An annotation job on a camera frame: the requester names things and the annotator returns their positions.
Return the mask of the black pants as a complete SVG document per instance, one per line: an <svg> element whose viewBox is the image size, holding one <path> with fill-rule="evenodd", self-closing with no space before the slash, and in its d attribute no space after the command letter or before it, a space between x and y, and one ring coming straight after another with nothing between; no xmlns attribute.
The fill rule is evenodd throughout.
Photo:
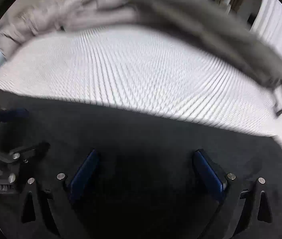
<svg viewBox="0 0 282 239"><path fill-rule="evenodd" d="M0 90L0 151L50 148L22 192L0 194L0 238L282 238L282 149L254 136L148 114ZM96 150L83 193L69 184ZM194 163L203 149L228 182L215 200Z"/></svg>

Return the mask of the grey rumpled duvet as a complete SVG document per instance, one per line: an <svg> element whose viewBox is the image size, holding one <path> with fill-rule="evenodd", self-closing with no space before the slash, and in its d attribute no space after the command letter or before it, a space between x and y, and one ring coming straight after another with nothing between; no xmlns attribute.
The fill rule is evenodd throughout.
<svg viewBox="0 0 282 239"><path fill-rule="evenodd" d="M0 55L9 59L20 46L49 32L139 20L139 12L129 0L41 0L22 11L0 32Z"/></svg>

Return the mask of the white honeycomb mattress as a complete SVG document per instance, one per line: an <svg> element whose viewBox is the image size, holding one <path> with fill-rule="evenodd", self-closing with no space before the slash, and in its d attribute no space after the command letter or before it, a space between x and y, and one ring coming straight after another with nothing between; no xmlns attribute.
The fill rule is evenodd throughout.
<svg viewBox="0 0 282 239"><path fill-rule="evenodd" d="M0 67L0 89L114 106L273 136L282 147L279 93L179 38L139 25L55 32Z"/></svg>

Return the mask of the white sheer curtain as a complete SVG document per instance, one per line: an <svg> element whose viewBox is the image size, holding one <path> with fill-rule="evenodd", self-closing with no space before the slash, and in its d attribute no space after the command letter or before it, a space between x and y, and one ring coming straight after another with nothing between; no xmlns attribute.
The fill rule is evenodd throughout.
<svg viewBox="0 0 282 239"><path fill-rule="evenodd" d="M262 0L251 31L282 58L282 3L279 0Z"/></svg>

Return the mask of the dark grey sleeping bag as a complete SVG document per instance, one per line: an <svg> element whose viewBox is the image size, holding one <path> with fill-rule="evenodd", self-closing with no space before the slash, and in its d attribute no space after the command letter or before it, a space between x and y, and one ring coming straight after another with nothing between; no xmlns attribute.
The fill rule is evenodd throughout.
<svg viewBox="0 0 282 239"><path fill-rule="evenodd" d="M264 88L282 88L282 59L236 16L210 0L140 0ZM276 115L282 114L282 108Z"/></svg>

